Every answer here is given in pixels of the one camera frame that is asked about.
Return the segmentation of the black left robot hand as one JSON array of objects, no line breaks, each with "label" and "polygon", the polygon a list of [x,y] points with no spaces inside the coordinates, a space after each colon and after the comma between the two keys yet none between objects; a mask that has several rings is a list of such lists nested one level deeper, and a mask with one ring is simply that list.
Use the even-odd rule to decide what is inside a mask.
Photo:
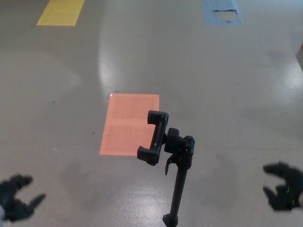
[{"label": "black left robot hand", "polygon": [[16,198],[16,194],[33,182],[31,175],[16,174],[0,183],[0,221],[17,222],[33,216],[36,208],[46,198],[42,193],[29,203]]}]

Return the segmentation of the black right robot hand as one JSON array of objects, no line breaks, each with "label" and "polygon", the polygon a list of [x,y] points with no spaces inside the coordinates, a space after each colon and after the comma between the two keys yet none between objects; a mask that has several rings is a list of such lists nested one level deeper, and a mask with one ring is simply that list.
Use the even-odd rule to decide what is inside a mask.
[{"label": "black right robot hand", "polygon": [[263,165],[263,171],[285,181],[276,191],[264,186],[263,192],[273,211],[292,211],[303,208],[303,172],[285,162]]}]

